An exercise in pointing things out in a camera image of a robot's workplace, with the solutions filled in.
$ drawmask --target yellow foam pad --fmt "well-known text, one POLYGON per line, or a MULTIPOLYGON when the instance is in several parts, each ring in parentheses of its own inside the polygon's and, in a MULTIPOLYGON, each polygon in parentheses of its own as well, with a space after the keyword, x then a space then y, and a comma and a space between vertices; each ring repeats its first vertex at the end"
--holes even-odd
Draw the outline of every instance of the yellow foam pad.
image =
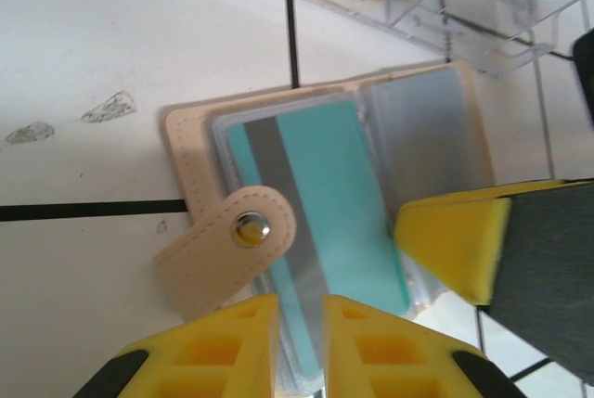
POLYGON ((526 182, 409 202, 398 213, 396 245, 466 301, 486 305, 511 205, 500 197, 563 183, 526 182))
POLYGON ((328 398, 482 398, 452 360, 476 348, 342 296, 324 298, 328 398))
POLYGON ((278 320, 277 296, 261 295, 129 345, 119 354, 148 358, 119 398, 270 398, 278 320))

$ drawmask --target white tile floor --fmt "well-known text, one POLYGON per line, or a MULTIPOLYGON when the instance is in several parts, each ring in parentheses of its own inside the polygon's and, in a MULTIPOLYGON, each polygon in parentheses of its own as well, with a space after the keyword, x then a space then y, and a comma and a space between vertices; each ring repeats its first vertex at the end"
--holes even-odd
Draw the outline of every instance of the white tile floor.
MULTIPOLYGON (((0 142, 0 207, 179 199, 160 134, 163 113, 194 100, 287 87, 284 4, 4 0, 0 51, 9 59, 0 64, 0 136, 34 121, 56 133, 34 143, 0 142), (137 113, 79 121, 123 89, 137 113)), ((594 10, 594 0, 587 6, 594 10)), ((586 30, 583 15, 578 5, 559 18, 562 52, 586 30)), ((441 58, 307 2, 296 1, 296 19, 302 83, 441 58)), ((545 24, 536 36, 552 29, 545 24)), ((549 176, 541 101, 557 176, 594 176, 594 134, 571 63, 545 57, 500 80, 476 79, 499 183, 549 176)), ((126 342, 177 323, 149 261, 187 226, 183 213, 0 223, 0 396, 72 395, 126 342)), ((417 320, 478 345, 474 310, 453 293, 417 320)), ((542 357, 489 318, 484 339, 509 375, 542 357)), ((530 398, 581 396, 579 381, 556 365, 519 385, 530 398)))

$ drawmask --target wallet strap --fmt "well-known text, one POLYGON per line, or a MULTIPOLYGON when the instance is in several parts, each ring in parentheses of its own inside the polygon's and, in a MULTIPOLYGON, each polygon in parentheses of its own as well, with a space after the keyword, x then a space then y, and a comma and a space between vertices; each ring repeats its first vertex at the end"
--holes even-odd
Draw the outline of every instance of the wallet strap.
POLYGON ((210 313, 252 282, 289 249, 295 229, 293 210, 278 191, 247 186, 204 214, 154 262, 169 298, 189 321, 210 313), (259 244, 245 245, 234 238, 238 219, 246 213, 267 222, 269 232, 259 244))

